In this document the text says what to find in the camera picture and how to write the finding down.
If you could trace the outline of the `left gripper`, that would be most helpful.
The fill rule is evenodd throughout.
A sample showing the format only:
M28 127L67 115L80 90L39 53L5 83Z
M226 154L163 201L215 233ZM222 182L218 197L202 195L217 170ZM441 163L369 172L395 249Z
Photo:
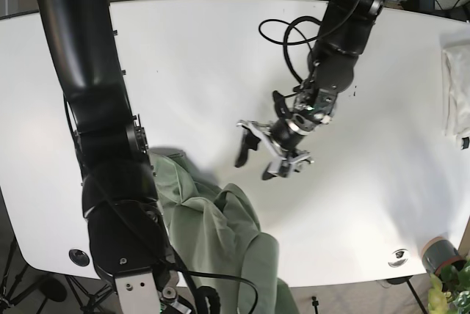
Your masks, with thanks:
M304 90L294 95L294 103L289 108L286 96L274 91L272 98L278 116L275 123L240 120L236 124L244 131L234 166L243 167L247 163L249 150L257 151L262 143L272 156L262 173L262 180L288 178L294 172L301 172L303 166L313 160L309 152L295 149L318 125L328 124L333 119L337 97L335 91ZM273 142L287 153L280 155Z

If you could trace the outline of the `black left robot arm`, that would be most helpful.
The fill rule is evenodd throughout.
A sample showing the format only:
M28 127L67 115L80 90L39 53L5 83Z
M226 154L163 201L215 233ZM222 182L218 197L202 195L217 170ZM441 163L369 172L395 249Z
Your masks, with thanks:
M279 42L288 69L292 69L289 37L298 25L315 23L316 36L304 39L311 47L308 54L308 76L293 76L298 85L293 90L294 102L286 104L286 96L274 91L272 99L277 120L273 123L240 120L244 130L235 167L243 167L249 152L263 144L272 155L262 179L287 178L312 162L311 155L299 144L320 125L328 124L336 110L340 93L353 82L354 67L364 52L372 28L386 0L328 0L321 20L302 16L288 24Z

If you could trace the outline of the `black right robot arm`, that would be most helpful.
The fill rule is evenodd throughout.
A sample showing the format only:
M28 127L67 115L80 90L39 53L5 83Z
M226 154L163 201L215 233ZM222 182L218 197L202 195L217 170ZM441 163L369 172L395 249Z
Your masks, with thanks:
M144 129L120 67L108 0L37 0L82 173L82 210L98 276L113 288L150 277L160 304L186 266L170 245Z

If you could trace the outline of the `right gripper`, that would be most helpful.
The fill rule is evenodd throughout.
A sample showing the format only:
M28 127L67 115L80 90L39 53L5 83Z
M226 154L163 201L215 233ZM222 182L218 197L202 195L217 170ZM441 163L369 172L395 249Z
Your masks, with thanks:
M115 290L123 313L220 313L218 298L202 298L202 306L193 307L178 295L174 287L159 290L151 270L124 272L114 277Z

